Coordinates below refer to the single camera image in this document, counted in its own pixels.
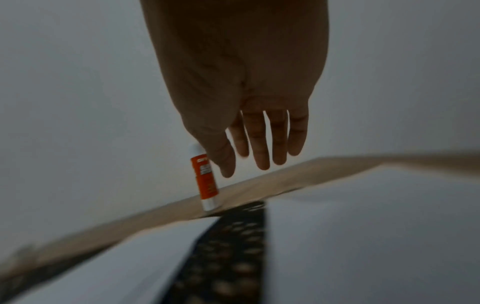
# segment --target black patterned cloth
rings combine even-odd
[[[196,241],[171,287],[157,303],[259,302],[265,253],[264,207],[259,201],[209,214],[220,218]],[[109,247],[0,280],[0,303],[58,277]]]

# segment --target white wall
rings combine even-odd
[[[322,155],[480,148],[480,3],[330,3]],[[136,0],[0,3],[0,258],[196,193]],[[252,159],[220,186],[262,174]]]

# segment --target orange label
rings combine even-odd
[[[203,154],[192,158],[191,165],[195,171],[200,198],[207,199],[217,195],[219,190],[217,189],[214,173],[207,155]]]

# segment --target finger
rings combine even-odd
[[[188,128],[187,130],[202,145],[209,159],[220,168],[224,177],[231,177],[235,173],[235,151],[225,132],[206,133]]]
[[[245,124],[248,138],[250,139],[251,150],[256,166],[260,170],[268,170],[270,168],[270,156],[266,139],[264,113],[244,112],[243,123]]]
[[[249,140],[245,134],[244,119],[240,111],[228,130],[230,130],[237,153],[241,157],[247,157],[249,155]]]
[[[290,116],[290,132],[288,133],[288,153],[299,155],[304,147],[309,127],[309,106],[305,104],[288,111]]]
[[[288,114],[285,110],[267,111],[270,119],[272,160],[277,165],[283,165],[287,161],[287,131]]]

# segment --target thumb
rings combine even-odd
[[[219,133],[189,129],[188,131],[205,149],[209,159],[220,168],[223,177],[231,177],[235,172],[236,157],[225,131]]]

